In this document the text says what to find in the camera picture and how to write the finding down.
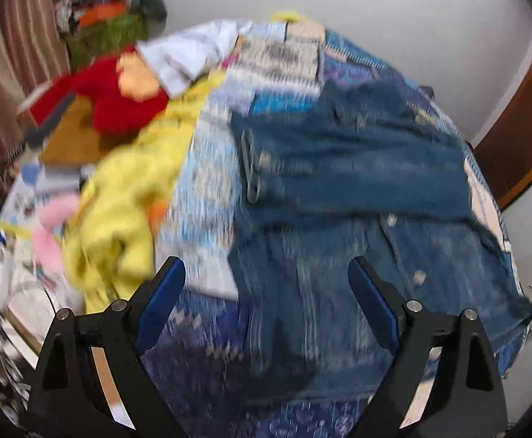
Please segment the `blue denim jacket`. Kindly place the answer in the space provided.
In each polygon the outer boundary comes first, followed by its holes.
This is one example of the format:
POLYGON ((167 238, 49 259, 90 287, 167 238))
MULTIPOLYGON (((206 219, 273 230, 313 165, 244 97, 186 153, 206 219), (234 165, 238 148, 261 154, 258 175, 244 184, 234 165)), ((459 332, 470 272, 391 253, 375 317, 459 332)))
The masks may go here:
POLYGON ((377 389, 391 355, 350 289, 357 256, 431 311, 473 308, 500 368, 512 364, 532 302, 472 210, 458 138, 386 82, 327 83, 305 109, 233 115, 230 128, 242 191, 228 261, 250 310, 250 402, 377 389))

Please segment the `blue patchwork bedspread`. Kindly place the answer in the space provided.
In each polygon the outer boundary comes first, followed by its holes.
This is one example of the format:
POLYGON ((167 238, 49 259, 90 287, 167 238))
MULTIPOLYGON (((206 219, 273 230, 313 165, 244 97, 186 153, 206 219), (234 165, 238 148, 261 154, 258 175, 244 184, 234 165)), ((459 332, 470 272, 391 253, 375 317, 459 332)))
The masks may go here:
POLYGON ((477 312, 501 372, 522 292, 467 142, 426 90, 317 22, 240 26, 198 117, 158 260, 185 291, 144 365, 196 437, 344 437, 391 362, 348 280, 477 312))

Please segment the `yellow blanket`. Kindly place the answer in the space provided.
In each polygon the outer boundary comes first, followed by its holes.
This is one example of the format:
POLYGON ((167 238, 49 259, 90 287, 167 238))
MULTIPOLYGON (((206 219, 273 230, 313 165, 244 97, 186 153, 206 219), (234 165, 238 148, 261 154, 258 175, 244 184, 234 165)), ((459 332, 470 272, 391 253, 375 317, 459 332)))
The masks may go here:
POLYGON ((98 163, 62 244, 66 278, 90 314, 128 299, 171 255, 185 262, 190 287, 236 297, 230 119, 316 99, 324 42, 323 26, 302 16, 252 22, 228 58, 98 163))

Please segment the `red orange plush garment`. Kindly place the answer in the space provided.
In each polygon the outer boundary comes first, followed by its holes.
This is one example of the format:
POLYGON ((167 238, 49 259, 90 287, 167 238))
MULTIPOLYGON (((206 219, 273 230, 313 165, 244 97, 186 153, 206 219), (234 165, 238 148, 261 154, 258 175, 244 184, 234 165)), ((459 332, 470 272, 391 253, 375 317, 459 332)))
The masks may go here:
POLYGON ((92 125, 104 137, 137 134, 162 112, 169 97, 144 64, 134 46, 99 57, 73 74, 51 81, 46 92, 27 110, 36 126, 67 96, 92 104, 92 125))

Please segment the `green patterned cloth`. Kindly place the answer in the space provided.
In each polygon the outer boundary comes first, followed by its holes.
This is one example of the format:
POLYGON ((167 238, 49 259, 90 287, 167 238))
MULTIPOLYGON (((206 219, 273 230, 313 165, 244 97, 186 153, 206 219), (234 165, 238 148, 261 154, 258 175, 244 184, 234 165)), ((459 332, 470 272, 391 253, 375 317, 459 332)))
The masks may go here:
POLYGON ((124 14, 78 29, 65 37, 72 71, 90 65, 103 55, 118 53, 148 38, 146 20, 140 14, 124 14))

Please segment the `white shirt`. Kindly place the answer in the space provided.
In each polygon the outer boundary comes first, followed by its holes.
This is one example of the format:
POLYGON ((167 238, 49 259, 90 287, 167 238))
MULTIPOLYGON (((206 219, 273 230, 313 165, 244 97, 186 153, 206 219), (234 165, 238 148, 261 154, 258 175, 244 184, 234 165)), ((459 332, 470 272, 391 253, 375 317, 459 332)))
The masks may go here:
POLYGON ((251 26, 250 20, 213 20, 169 36, 138 41, 135 48, 167 96, 176 99, 228 58, 238 37, 251 26))

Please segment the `wooden door frame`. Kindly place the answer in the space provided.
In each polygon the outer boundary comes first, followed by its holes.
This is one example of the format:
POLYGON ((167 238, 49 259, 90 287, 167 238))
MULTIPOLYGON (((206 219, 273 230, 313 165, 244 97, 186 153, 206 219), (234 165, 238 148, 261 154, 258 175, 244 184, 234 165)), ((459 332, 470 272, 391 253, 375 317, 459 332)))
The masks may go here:
POLYGON ((474 155, 501 209, 532 185, 532 64, 474 155))

